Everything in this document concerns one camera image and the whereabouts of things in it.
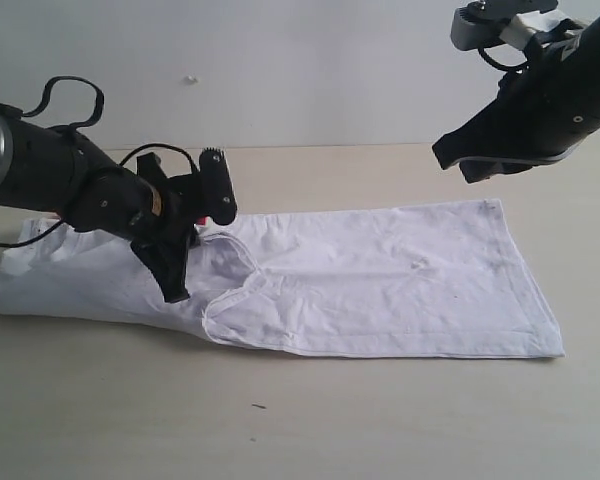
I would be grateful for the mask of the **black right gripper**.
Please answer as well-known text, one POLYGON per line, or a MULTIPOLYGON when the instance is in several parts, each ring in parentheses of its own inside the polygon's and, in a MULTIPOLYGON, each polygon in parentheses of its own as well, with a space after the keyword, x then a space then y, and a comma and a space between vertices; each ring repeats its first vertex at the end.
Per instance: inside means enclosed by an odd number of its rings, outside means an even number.
POLYGON ((551 45, 524 83, 433 147, 439 166, 459 165, 474 184, 528 171, 600 129, 600 31, 551 45))

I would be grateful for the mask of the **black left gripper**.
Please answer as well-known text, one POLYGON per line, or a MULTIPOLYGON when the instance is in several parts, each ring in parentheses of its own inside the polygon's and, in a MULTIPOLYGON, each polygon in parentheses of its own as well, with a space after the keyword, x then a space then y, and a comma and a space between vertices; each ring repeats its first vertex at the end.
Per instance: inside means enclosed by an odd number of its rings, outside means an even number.
POLYGON ((69 208, 69 224, 77 232, 103 230, 132 242, 164 301, 174 304, 190 297, 186 269, 199 213, 197 166, 169 177, 158 155, 143 154, 134 172, 115 167, 94 174, 69 208))

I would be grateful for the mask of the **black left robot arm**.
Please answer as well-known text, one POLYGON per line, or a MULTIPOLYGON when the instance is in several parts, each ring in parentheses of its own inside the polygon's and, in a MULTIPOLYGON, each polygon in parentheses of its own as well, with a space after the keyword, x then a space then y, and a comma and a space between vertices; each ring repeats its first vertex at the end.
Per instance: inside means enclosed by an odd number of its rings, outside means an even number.
POLYGON ((129 170, 69 127, 41 128, 0 104, 0 206, 53 212, 80 233, 96 230, 129 242, 164 300, 188 298, 192 204, 154 153, 129 170))

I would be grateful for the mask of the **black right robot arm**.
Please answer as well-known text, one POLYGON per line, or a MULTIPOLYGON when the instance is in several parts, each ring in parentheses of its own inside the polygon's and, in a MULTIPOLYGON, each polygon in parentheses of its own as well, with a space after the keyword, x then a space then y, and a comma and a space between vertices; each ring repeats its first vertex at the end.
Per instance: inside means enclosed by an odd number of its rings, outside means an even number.
POLYGON ((600 130, 600 16, 575 19, 555 1, 472 1, 451 42, 502 72, 493 101, 439 138, 441 169, 467 183, 549 166, 600 130))

